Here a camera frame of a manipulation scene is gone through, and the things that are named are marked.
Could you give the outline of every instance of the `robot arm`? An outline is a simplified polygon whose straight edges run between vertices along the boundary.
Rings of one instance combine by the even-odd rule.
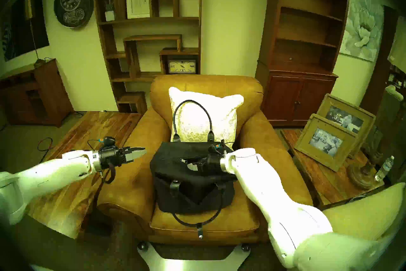
[[[289,198],[277,172],[255,149],[224,154],[220,167],[237,176],[247,197],[260,208],[272,246],[287,269],[368,270],[385,247],[384,242],[333,233],[319,209]]]
[[[51,193],[97,171],[132,162],[146,153],[143,147],[117,148],[113,138],[104,139],[99,151],[71,151],[17,174],[0,173],[2,212],[10,224],[18,223],[30,201]]]

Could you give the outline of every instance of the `plastic bottle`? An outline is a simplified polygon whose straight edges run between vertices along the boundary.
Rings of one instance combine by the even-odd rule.
[[[382,165],[380,170],[375,175],[375,180],[376,181],[382,181],[385,178],[385,176],[388,174],[388,172],[391,170],[391,168],[393,166],[393,160],[394,159],[395,158],[393,156],[388,157],[386,159],[385,163]]]

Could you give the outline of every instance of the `yellow pillow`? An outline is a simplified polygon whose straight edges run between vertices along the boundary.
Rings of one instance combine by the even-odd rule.
[[[213,126],[214,140],[225,143],[236,140],[237,108],[244,102],[241,95],[226,96],[223,98],[213,95],[182,92],[176,87],[169,89],[170,106],[172,115],[176,107],[184,100],[194,100],[201,104],[210,115]],[[206,142],[210,131],[209,118],[202,108],[195,103],[184,103],[176,112],[176,130],[182,142]],[[172,126],[173,141],[175,129]]]

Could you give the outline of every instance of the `framed photo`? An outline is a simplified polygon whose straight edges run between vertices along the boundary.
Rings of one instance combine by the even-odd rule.
[[[295,149],[337,171],[354,147],[357,135],[339,124],[312,114]]]
[[[324,96],[317,114],[357,135],[356,143],[349,153],[350,158],[354,158],[361,148],[376,118],[366,110],[330,94]]]

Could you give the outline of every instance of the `leather armchair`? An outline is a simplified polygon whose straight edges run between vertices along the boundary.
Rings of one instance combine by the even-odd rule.
[[[260,110],[263,89],[256,79],[246,76],[178,74],[158,76],[152,83],[152,106],[125,144],[145,147],[147,153],[118,168],[113,183],[103,186],[97,207],[104,214],[126,222],[138,239],[156,243],[234,245],[269,240],[265,218],[246,197],[238,182],[234,183],[236,192],[232,204],[224,208],[213,222],[203,226],[202,241],[198,239],[196,229],[181,225],[170,213],[162,212],[156,205],[149,162],[161,143],[170,140],[172,109],[168,90],[172,86],[217,97],[241,94],[244,103],[237,110],[237,146],[255,148],[278,172],[285,191],[294,201],[313,205],[299,171]],[[213,213],[179,217],[186,222],[198,223],[210,218]]]

